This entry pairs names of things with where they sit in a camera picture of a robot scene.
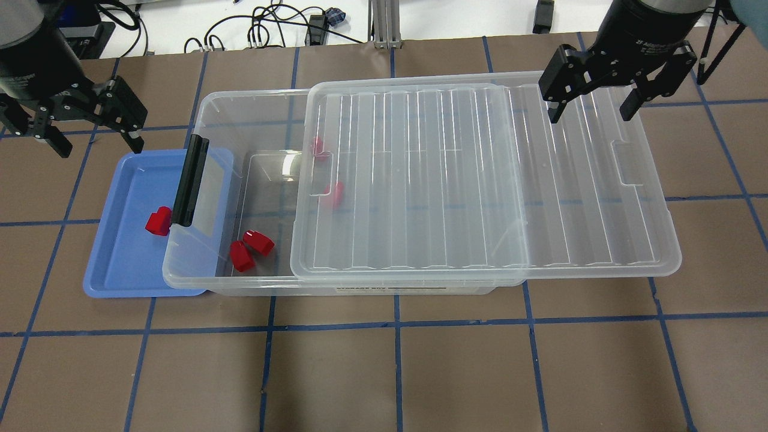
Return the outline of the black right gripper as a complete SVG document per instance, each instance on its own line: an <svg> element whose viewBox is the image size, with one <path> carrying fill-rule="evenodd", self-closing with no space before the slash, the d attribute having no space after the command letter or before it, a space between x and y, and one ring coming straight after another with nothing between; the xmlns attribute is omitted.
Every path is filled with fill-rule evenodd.
<svg viewBox="0 0 768 432"><path fill-rule="evenodd" d="M561 44L543 70L538 87L550 123L598 88L632 86L619 109L624 121L644 102L674 95L697 62L686 39L710 3L612 1L592 44Z"/></svg>

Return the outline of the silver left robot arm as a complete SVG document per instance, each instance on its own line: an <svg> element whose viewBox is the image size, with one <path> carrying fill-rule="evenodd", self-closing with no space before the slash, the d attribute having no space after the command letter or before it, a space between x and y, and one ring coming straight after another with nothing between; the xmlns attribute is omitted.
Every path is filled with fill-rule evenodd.
<svg viewBox="0 0 768 432"><path fill-rule="evenodd" d="M88 121L118 132L133 153L141 153L145 105L123 77L88 79L56 26L63 5L2 2L2 126L68 158L72 145L56 122Z"/></svg>

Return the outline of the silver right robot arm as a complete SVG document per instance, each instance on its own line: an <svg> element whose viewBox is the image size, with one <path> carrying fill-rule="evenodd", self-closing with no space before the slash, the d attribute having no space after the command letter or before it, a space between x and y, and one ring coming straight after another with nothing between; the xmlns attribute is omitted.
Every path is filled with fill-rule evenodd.
<svg viewBox="0 0 768 432"><path fill-rule="evenodd" d="M707 55L722 8L732 11L737 29L715 58L700 63L688 34L711 9ZM559 46L541 74L548 118L556 124L568 102L598 88L631 86L619 109L630 121L645 102L674 95L693 66L699 84L705 83L746 28L766 46L765 1L612 1L593 44L584 51Z"/></svg>

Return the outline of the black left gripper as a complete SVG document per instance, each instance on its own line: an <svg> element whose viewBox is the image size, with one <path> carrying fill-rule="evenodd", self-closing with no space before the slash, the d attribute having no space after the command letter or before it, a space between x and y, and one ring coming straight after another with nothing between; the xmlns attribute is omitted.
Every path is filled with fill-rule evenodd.
<svg viewBox="0 0 768 432"><path fill-rule="evenodd" d="M72 144L52 120L87 120L118 132L132 153L145 147L148 110L121 76L88 79L60 30L40 24L28 36L2 47L2 125L32 135L68 158Z"/></svg>

